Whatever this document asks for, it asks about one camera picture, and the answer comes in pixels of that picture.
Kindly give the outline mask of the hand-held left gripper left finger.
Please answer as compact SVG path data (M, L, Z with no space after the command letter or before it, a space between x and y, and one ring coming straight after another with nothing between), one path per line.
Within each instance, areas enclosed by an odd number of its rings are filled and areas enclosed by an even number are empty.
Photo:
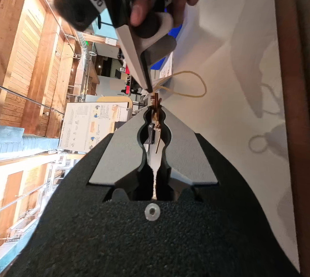
M90 184L124 189L129 197L152 197L152 169L144 147L151 120L152 110L145 107L112 134Z

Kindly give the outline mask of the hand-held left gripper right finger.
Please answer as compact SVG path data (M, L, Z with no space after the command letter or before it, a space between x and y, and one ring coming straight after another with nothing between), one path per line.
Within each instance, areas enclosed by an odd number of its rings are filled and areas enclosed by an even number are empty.
M159 197L177 197L182 190L216 185L218 180L195 132L167 108L161 107Z

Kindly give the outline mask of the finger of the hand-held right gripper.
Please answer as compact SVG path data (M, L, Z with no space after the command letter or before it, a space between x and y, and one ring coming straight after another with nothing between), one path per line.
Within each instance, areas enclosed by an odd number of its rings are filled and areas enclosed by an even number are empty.
M150 81L148 67L143 65L141 54L137 52L130 27L126 24L122 25L116 28L116 34L131 76L142 89L152 93L153 87Z

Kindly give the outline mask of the small wooden model part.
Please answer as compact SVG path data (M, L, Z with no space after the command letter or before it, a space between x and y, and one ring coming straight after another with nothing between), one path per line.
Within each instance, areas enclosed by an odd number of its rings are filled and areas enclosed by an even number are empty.
M152 120L159 122L160 110L161 110L161 100L157 92L153 92L150 96L151 109L152 109Z

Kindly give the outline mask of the tan rubber band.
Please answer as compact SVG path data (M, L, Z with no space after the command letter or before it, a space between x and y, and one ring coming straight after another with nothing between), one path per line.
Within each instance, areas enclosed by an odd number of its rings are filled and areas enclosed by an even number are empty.
M181 75L181 74L192 74L192 75L196 76L200 80L200 82L203 84L204 93L202 93L200 95L192 95L192 94L179 93L179 92L175 92L173 89L169 89L169 88L167 88L167 87L162 85L162 83L164 83L164 81L166 79L170 79L172 77L175 77L175 76L178 76L178 75ZM160 89L163 89L163 90L165 90L165 91L167 91L167 92L169 92L171 94L175 94L175 95L183 96L183 97L188 97L188 98L202 98L207 93L207 86L206 86L205 81L203 80L203 78L199 74L197 74L197 73L195 73L193 71L181 71L181 72L178 72L178 73L173 73L170 76L161 78L158 81L158 83L153 87L153 91L151 92L151 94L154 95Z

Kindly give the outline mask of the wooden model assembly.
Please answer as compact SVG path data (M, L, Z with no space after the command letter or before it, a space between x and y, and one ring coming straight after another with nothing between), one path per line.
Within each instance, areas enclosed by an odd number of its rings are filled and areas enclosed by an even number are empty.
M161 123L159 121L155 124L154 130L158 133L158 141L157 141L156 151L155 151L155 153L157 154L160 140L161 140Z

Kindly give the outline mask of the black model kit box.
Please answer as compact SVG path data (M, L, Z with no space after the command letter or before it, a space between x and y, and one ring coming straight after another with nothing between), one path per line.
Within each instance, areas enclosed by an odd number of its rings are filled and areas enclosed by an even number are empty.
M148 138L147 140L145 141L145 144L148 144L148 145L152 145L154 144L154 139L155 139L155 124L154 123L150 123L148 125Z

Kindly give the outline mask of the white instruction booklet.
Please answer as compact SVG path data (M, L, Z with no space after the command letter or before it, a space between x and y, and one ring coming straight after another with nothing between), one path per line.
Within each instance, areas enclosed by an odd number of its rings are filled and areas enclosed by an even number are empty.
M169 56L164 59L164 62L160 68L159 78L169 77L173 74L173 61L174 61L174 52L171 52Z

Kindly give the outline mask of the plywood instruction board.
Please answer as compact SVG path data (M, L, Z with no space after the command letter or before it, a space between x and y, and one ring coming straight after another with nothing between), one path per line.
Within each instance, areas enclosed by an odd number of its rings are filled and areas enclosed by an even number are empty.
M127 96L101 96L94 102L68 103L58 148L89 152L131 119L132 109L133 101Z

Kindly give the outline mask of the blue plastic bin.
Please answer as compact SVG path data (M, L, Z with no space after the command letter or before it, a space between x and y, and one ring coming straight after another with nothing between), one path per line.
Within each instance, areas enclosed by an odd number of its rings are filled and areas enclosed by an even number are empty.
M168 35L174 37L175 39L178 37L178 34L180 33L180 30L182 29L182 24L178 27L175 27L173 29L170 30L170 32L168 33ZM158 62L156 62L154 65L151 66L151 70L160 70L163 63L165 62L166 57L162 58L161 60L159 60Z

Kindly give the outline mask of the silver ventilation duct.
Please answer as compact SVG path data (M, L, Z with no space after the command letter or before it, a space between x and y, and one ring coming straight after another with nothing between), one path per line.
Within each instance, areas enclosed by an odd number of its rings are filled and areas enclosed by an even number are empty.
M25 134L24 128L0 126L0 153L49 151L57 149L59 139Z

